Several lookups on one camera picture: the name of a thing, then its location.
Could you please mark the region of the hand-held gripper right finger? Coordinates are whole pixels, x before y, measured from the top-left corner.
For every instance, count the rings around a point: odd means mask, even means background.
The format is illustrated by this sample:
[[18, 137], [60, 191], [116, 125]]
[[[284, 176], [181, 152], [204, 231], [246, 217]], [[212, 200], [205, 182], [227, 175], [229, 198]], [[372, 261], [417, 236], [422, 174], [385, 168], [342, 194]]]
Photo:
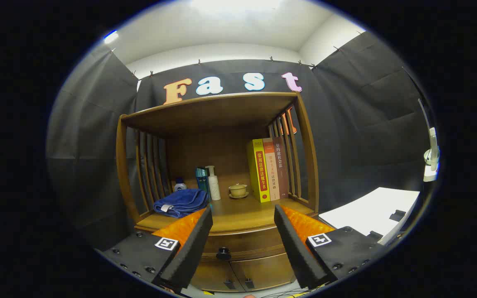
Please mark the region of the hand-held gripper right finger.
[[274, 222], [300, 287], [313, 289], [345, 279], [385, 251], [350, 226], [332, 228], [286, 206], [275, 207]]

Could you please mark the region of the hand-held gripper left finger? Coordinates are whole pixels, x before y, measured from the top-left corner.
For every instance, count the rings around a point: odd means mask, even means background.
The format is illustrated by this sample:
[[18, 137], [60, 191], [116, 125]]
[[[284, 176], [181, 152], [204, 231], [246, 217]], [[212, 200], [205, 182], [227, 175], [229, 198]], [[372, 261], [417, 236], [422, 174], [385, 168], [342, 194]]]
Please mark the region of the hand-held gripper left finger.
[[180, 292], [196, 272], [212, 226], [212, 209], [206, 207], [157, 232], [135, 232], [99, 253], [147, 284]]

